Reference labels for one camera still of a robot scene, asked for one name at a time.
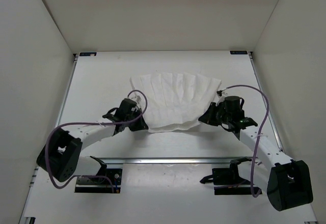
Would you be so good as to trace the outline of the white pleated skirt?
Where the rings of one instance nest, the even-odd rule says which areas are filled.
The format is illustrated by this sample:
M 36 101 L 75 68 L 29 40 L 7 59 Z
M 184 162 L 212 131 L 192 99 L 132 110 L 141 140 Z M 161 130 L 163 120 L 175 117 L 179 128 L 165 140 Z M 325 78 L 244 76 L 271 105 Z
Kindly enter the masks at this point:
M 153 73 L 132 76 L 133 90 L 140 90 L 148 106 L 143 114 L 150 133 L 188 130 L 216 97 L 222 81 L 201 74 Z

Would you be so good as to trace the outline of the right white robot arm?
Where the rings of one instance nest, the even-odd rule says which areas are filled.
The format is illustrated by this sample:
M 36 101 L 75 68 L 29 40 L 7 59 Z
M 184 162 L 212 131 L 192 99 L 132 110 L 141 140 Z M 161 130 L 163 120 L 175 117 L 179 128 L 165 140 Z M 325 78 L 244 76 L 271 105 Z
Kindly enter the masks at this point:
M 248 157 L 233 159 L 223 173 L 204 177 L 202 184 L 212 182 L 217 188 L 221 180 L 231 187 L 244 181 L 253 184 L 253 192 L 264 191 L 271 205 L 278 211 L 287 210 L 313 201 L 313 191 L 308 165 L 294 160 L 259 132 L 258 124 L 245 116 L 244 100 L 228 96 L 220 103 L 211 103 L 199 121 L 233 133 L 236 138 L 255 153 L 257 160 Z

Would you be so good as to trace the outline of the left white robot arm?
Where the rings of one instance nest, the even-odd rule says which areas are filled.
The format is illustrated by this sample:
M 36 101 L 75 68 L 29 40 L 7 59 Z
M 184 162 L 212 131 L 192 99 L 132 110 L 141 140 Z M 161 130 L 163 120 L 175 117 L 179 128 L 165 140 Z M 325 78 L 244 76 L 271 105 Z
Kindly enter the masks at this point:
M 36 163 L 48 172 L 51 182 L 56 188 L 55 180 L 69 183 L 75 176 L 77 165 L 81 162 L 81 151 L 102 139 L 112 137 L 125 128 L 130 131 L 147 130 L 143 114 L 148 108 L 130 98 L 125 98 L 119 107 L 110 109 L 97 122 L 71 122 L 57 126 L 48 136 L 39 153 Z

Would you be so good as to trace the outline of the right blue corner sticker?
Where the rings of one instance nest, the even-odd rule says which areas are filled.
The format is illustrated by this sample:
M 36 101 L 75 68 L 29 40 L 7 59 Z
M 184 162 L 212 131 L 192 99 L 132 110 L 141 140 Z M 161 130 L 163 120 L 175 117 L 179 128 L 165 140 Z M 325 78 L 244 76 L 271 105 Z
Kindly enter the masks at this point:
M 248 52 L 244 50 L 231 50 L 230 51 L 231 55 L 247 55 Z

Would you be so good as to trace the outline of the blue corner sticker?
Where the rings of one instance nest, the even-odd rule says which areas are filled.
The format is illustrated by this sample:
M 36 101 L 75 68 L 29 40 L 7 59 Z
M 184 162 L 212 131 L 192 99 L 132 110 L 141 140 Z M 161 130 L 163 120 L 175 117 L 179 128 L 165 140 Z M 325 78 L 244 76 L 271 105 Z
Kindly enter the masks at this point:
M 247 55 L 248 52 L 244 50 L 231 50 L 230 51 L 231 55 Z
M 80 57 L 95 57 L 97 55 L 97 52 L 80 52 Z

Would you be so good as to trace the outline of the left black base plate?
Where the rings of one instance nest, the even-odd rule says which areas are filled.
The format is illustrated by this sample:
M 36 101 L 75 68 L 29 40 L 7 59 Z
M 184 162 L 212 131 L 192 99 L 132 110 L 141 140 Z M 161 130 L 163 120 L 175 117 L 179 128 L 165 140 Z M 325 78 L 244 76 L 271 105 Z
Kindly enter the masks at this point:
M 121 192 L 123 165 L 108 164 L 104 175 L 107 178 L 82 178 L 78 177 L 75 184 L 75 193 L 110 193 Z

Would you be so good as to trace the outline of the aluminium front rail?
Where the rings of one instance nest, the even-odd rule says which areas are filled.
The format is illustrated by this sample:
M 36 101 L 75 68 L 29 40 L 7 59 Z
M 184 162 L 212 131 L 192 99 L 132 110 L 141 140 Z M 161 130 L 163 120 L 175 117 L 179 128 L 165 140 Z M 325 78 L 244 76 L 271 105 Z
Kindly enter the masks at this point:
M 183 157 L 183 158 L 101 158 L 106 164 L 228 164 L 234 158 Z

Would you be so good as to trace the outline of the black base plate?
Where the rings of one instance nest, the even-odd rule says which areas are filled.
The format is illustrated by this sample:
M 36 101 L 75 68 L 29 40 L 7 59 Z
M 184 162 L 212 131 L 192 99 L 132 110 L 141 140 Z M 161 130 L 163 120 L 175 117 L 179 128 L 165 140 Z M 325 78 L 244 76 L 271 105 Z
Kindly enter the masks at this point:
M 211 174 L 200 180 L 201 184 L 213 184 L 215 195 L 251 195 L 250 181 L 241 178 L 238 166 L 249 164 L 251 172 L 251 158 L 223 158 L 211 164 Z
M 107 178 L 82 178 L 78 177 L 75 184 L 75 193 L 110 193 L 121 192 L 123 165 L 108 164 L 104 175 Z

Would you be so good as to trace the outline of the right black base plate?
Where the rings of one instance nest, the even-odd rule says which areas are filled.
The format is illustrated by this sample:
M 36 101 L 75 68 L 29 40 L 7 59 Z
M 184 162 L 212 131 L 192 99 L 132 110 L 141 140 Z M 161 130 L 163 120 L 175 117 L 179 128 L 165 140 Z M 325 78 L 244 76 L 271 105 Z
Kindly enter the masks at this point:
M 250 181 L 241 178 L 238 166 L 249 164 L 251 172 L 251 158 L 223 158 L 211 164 L 211 174 L 200 180 L 201 184 L 213 184 L 215 195 L 251 195 Z

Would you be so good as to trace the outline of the left blue corner sticker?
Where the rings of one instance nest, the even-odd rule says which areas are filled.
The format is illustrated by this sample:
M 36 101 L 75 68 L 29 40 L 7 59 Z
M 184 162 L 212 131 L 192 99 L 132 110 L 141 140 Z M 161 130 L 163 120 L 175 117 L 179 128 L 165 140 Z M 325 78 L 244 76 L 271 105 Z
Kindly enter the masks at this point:
M 80 57 L 95 57 L 97 55 L 97 52 L 80 52 Z

